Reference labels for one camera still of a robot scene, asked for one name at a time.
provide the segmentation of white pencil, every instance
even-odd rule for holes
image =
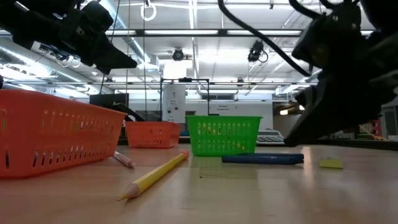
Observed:
[[[120,161],[121,163],[123,163],[126,167],[128,168],[134,168],[135,164],[132,162],[131,159],[127,158],[126,156],[118,153],[118,152],[114,152],[113,157],[115,157],[118,161]]]

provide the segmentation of pencil eraser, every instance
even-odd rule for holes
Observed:
[[[189,152],[187,150],[183,150],[181,153],[185,154],[185,159],[189,158]]]
[[[343,161],[341,159],[320,159],[319,160],[319,167],[342,169],[343,168]]]

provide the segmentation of desk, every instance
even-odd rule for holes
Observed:
[[[191,157],[127,202],[132,180],[178,150],[119,147],[136,169],[113,158],[22,180],[0,180],[1,223],[230,224],[397,223],[398,152],[311,146],[259,148],[301,152],[301,166],[222,164]],[[343,158],[344,170],[321,169],[320,157]]]

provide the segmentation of yellow sticky note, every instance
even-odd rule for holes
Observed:
[[[319,160],[319,167],[342,169],[343,168],[343,161],[341,159],[320,159]]]

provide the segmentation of ceiling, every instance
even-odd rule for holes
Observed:
[[[270,1],[274,8],[269,9]],[[315,11],[327,12],[320,7],[317,0],[302,0],[303,4],[309,4]],[[114,5],[119,6],[118,16],[124,21],[129,29],[240,29],[236,24],[222,15],[216,3],[217,0],[152,0],[150,3],[156,7],[156,15],[150,21],[141,17],[141,6],[143,1],[115,0]],[[230,11],[257,29],[305,29],[311,19],[294,11],[289,5],[289,0],[227,0],[226,5]],[[145,9],[146,17],[150,17],[152,9]],[[363,13],[362,30],[373,30],[374,28]],[[209,78],[214,82],[235,82],[238,78],[244,78],[246,82],[303,82],[304,77],[296,72],[290,65],[286,64],[280,56],[266,46],[269,59],[266,63],[248,63],[249,49],[257,40],[255,37],[135,37],[135,41],[144,49],[145,53],[154,54],[159,58],[161,67],[166,63],[172,63],[170,52],[175,48],[182,48],[183,52],[192,58],[195,49],[197,60],[197,78]],[[294,47],[296,37],[271,37],[271,39],[289,54]],[[131,49],[120,37],[112,38],[112,43],[123,52]],[[47,59],[56,61],[49,55]],[[308,70],[308,64],[295,60],[301,67]],[[93,67],[79,65],[67,69],[72,70],[89,80],[102,80],[102,74]],[[193,60],[184,60],[183,66],[187,67],[187,76],[195,77]],[[160,80],[160,72],[144,69],[118,69],[112,70],[109,77],[116,82],[125,82],[126,75],[129,82],[147,82]],[[143,89],[159,87],[158,84],[151,85],[128,85],[129,89]],[[275,90],[277,85],[258,86],[257,90]],[[111,85],[111,90],[126,88],[126,85]],[[236,88],[236,86],[217,86],[217,89]]]

